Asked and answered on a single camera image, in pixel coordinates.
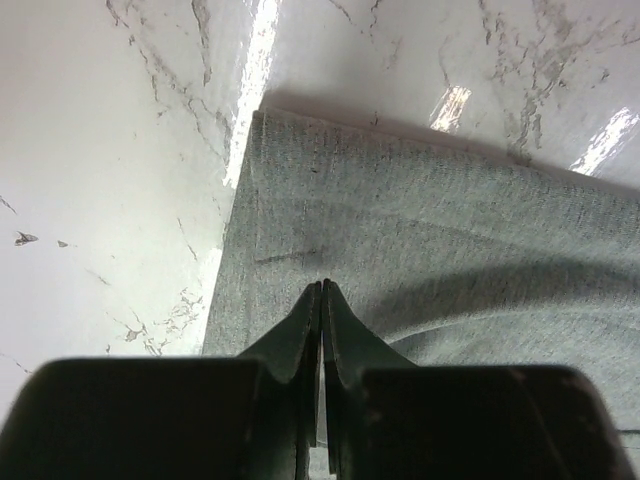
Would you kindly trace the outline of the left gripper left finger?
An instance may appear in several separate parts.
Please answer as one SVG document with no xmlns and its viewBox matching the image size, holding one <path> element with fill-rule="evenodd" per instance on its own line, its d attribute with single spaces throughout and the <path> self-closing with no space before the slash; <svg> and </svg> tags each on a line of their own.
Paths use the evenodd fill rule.
<svg viewBox="0 0 640 480">
<path fill-rule="evenodd" d="M 5 479 L 304 479 L 321 286 L 237 356 L 75 358 L 38 369 L 1 432 Z"/>
</svg>

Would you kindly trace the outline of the grey t shirt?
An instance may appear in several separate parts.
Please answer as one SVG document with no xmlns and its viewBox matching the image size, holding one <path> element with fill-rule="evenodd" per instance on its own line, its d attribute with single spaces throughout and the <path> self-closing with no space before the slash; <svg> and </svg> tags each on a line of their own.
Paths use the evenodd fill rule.
<svg viewBox="0 0 640 480">
<path fill-rule="evenodd" d="M 240 353 L 326 278 L 418 364 L 579 369 L 638 462 L 637 196 L 256 112 L 203 353 Z"/>
</svg>

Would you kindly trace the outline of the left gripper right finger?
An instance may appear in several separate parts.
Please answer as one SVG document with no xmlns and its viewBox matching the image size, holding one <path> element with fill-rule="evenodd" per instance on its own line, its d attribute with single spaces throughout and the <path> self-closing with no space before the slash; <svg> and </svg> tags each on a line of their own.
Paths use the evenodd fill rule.
<svg viewBox="0 0 640 480">
<path fill-rule="evenodd" d="M 580 371 L 420 367 L 322 285 L 330 471 L 339 479 L 626 479 L 630 462 Z"/>
</svg>

